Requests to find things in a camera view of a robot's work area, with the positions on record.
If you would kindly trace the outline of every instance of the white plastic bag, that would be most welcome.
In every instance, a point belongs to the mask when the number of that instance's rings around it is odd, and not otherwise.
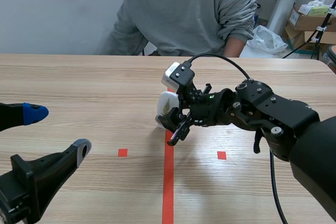
[[[250,48],[258,48],[273,55],[284,51],[288,47],[279,35],[267,29],[265,26],[258,26],[254,29],[253,40],[249,40],[247,45]]]

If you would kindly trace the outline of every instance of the person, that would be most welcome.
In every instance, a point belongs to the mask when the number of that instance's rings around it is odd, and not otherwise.
[[[102,55],[214,53],[239,57],[253,38],[257,0],[124,0]]]

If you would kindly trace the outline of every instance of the wooden table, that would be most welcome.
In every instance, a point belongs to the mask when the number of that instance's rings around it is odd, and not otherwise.
[[[0,174],[9,157],[30,160],[88,138],[92,151],[56,195],[40,223],[162,222],[164,132],[156,103],[172,57],[0,55],[0,101],[45,105],[43,122],[0,134]],[[322,120],[336,115],[336,76],[314,60],[236,59],[256,80],[310,104]],[[234,89],[244,77],[219,59],[195,61],[195,84]],[[254,134],[235,126],[193,127],[175,147],[176,224],[280,223],[271,192],[269,152],[253,153]],[[127,148],[128,157],[117,157]],[[225,151],[227,160],[219,160]],[[334,223],[276,160],[279,198],[289,223]]]

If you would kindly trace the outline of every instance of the black robotic finger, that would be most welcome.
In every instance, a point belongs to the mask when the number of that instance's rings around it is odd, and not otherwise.
[[[0,176],[0,220],[4,224],[37,223],[61,186],[91,150],[86,139],[75,141],[62,153],[34,161],[11,157],[13,170]]]
[[[46,107],[29,103],[0,103],[0,131],[37,123],[46,118],[49,111]]]

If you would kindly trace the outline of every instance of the red tape line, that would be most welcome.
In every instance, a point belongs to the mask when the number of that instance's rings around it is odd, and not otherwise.
[[[167,145],[173,134],[166,131],[164,141],[162,224],[174,223],[174,147]]]

